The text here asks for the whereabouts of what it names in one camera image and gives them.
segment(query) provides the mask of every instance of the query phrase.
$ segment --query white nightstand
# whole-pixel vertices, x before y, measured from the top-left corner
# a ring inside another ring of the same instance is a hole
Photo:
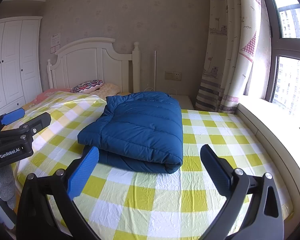
[[[181,109],[194,110],[191,100],[188,96],[170,95],[179,102]]]

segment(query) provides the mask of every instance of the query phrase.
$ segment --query white wardrobe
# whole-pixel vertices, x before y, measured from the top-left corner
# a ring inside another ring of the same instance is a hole
[[[18,109],[42,93],[38,60],[41,19],[0,20],[0,114]]]

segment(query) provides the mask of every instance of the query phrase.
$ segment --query power outlet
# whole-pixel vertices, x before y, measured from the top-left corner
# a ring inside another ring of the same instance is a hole
[[[181,81],[181,72],[165,71],[164,79]]]
[[[181,73],[180,72],[174,72],[173,73],[173,80],[181,81]]]

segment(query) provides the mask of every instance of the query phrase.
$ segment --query blue quilt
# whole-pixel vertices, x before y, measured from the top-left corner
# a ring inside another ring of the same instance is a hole
[[[183,161],[179,103],[162,92],[107,97],[103,114],[78,134],[99,148],[99,162],[117,168],[174,173]]]

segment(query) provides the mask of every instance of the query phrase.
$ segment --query white wooden headboard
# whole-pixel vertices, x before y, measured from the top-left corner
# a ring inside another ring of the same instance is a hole
[[[101,79],[113,83],[120,92],[129,92],[129,61],[133,66],[133,92],[140,92],[140,50],[135,42],[132,54],[118,54],[113,48],[115,39],[86,38],[60,48],[57,62],[48,59],[50,88],[72,88],[85,81]]]

